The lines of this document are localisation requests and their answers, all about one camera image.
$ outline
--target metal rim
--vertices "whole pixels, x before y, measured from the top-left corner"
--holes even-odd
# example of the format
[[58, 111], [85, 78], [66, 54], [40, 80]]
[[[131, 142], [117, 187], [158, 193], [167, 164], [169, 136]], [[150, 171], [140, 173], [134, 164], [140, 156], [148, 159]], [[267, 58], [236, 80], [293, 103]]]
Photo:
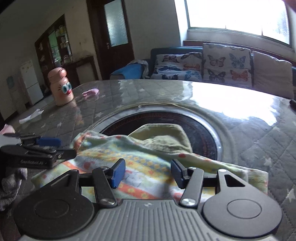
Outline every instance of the metal rim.
[[217, 148], [217, 160], [221, 161], [223, 148], [222, 148], [220, 138], [219, 138], [217, 132], [215, 131], [215, 129], [205, 119], [200, 117], [197, 113], [194, 113], [194, 112], [187, 110], [187, 109], [179, 108], [177, 106], [144, 105], [144, 106], [138, 106], [138, 107], [126, 109], [126, 110], [123, 110], [123, 111], [109, 117], [108, 119], [102, 121], [101, 123], [97, 124], [92, 130], [96, 131], [96, 132], [102, 132], [107, 127], [109, 127], [111, 124], [113, 124], [114, 122], [116, 122], [124, 117], [130, 116], [133, 114], [137, 114], [137, 113], [151, 112], [151, 111], [167, 111], [167, 112], [185, 115], [187, 117], [190, 117], [190, 118], [196, 120], [200, 124], [202, 124], [208, 130], [208, 132], [211, 134], [211, 136], [213, 137], [215, 144], [216, 144], [216, 148]]

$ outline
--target blue sofa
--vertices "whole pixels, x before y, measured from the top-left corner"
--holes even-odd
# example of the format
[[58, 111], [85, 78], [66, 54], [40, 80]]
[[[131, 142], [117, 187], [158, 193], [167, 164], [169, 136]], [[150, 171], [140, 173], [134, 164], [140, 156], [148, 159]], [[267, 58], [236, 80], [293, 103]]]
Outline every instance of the blue sofa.
[[[150, 59], [145, 59], [148, 64], [149, 64], [149, 76], [152, 75], [153, 70], [154, 70], [154, 64], [156, 61], [156, 55], [158, 54], [185, 54], [185, 53], [190, 53], [190, 52], [201, 52], [202, 53], [202, 48], [201, 47], [169, 47], [169, 48], [155, 48], [152, 49], [150, 52]], [[141, 79], [142, 73], [143, 73], [143, 66], [141, 67], [140, 64], [133, 64], [133, 65], [138, 65], [137, 67], [134, 66], [133, 70], [131, 70], [131, 67], [129, 65], [116, 70], [111, 74], [122, 74], [123, 77], [122, 79]], [[292, 67], [292, 73], [293, 73], [293, 86], [296, 87], [296, 68]]]

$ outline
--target window sill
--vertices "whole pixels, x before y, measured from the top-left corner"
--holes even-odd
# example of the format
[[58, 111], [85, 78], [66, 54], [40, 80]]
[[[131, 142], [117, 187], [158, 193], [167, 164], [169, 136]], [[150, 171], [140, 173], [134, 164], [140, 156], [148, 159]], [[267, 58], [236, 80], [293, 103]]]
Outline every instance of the window sill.
[[210, 29], [188, 29], [186, 40], [203, 40], [245, 45], [274, 52], [290, 59], [296, 59], [295, 51], [290, 47], [253, 35]]

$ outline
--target sofa backrest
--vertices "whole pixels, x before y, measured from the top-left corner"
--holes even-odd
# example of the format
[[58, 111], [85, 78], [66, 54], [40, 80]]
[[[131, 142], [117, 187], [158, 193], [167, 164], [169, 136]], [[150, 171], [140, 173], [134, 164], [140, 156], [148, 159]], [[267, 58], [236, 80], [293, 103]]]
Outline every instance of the sofa backrest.
[[[147, 60], [149, 64], [149, 76], [152, 75], [154, 70], [154, 65], [156, 61], [156, 56], [158, 54], [186, 54], [190, 52], [200, 52], [202, 53], [201, 47], [169, 47], [169, 48], [155, 48], [150, 52], [150, 59]], [[293, 86], [296, 87], [296, 68], [292, 67], [293, 73]]]

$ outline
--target white tissue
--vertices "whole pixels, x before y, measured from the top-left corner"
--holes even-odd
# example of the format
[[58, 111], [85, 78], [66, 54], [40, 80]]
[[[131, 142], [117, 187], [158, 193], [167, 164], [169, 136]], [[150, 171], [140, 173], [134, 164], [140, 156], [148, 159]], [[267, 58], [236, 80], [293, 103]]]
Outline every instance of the white tissue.
[[27, 121], [29, 121], [29, 120], [32, 120], [33, 118], [35, 118], [35, 117], [41, 115], [43, 111], [44, 111], [44, 110], [37, 109], [37, 110], [34, 111], [33, 114], [29, 115], [28, 117], [26, 117], [26, 118], [24, 118], [24, 119], [19, 120], [19, 123], [20, 123], [20, 124], [23, 124], [23, 123], [25, 123], [25, 122], [27, 122]]

